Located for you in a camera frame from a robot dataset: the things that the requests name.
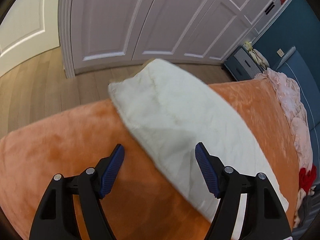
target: red cloth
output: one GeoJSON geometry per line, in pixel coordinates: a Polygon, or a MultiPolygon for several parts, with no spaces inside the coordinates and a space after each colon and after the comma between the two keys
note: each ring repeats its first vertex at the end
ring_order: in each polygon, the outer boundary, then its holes
{"type": "Polygon", "coordinates": [[[308,194],[313,182],[316,179],[317,168],[316,166],[312,165],[311,171],[308,173],[306,173],[306,171],[306,168],[302,168],[299,172],[299,186],[308,194]]]}

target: wooden floor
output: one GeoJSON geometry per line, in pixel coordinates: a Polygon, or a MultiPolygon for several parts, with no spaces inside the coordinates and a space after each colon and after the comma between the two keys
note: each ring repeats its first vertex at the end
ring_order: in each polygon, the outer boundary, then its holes
{"type": "MultiPolygon", "coordinates": [[[[233,81],[213,65],[179,65],[206,84],[233,81]]],[[[141,65],[99,70],[67,79],[56,48],[18,65],[0,78],[0,138],[52,114],[108,98],[108,85],[134,76],[141,65]]]]}

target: door frame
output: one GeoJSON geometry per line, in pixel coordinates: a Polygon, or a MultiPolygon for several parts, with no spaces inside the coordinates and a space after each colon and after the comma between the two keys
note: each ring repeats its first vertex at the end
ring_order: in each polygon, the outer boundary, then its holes
{"type": "Polygon", "coordinates": [[[72,0],[59,0],[58,2],[58,31],[67,78],[76,76],[71,50],[71,4],[72,0]]]}

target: headboard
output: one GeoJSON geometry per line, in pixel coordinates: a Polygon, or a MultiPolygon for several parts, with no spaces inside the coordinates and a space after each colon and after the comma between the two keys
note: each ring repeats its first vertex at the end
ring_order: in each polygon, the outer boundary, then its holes
{"type": "Polygon", "coordinates": [[[294,79],[300,86],[301,102],[303,103],[308,118],[313,163],[317,167],[316,183],[320,182],[320,92],[316,82],[300,53],[292,47],[283,56],[278,64],[273,67],[277,72],[282,72],[294,79]]]}

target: wardrobe door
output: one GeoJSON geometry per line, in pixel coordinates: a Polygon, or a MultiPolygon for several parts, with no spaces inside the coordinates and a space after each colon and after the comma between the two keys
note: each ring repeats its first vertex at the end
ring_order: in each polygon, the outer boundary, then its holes
{"type": "Polygon", "coordinates": [[[261,34],[267,25],[274,19],[275,15],[289,2],[289,0],[273,0],[268,8],[263,12],[262,17],[257,21],[254,29],[261,34]]]}
{"type": "Polygon", "coordinates": [[[187,33],[196,26],[214,0],[154,0],[143,25],[133,59],[161,57],[180,60],[187,33]]]}
{"type": "Polygon", "coordinates": [[[75,72],[130,61],[153,0],[72,0],[71,46],[75,72]]]}
{"type": "Polygon", "coordinates": [[[215,0],[185,42],[185,59],[212,64],[223,62],[269,3],[270,0],[215,0]],[[253,7],[252,15],[248,14],[251,11],[247,8],[253,7]]]}

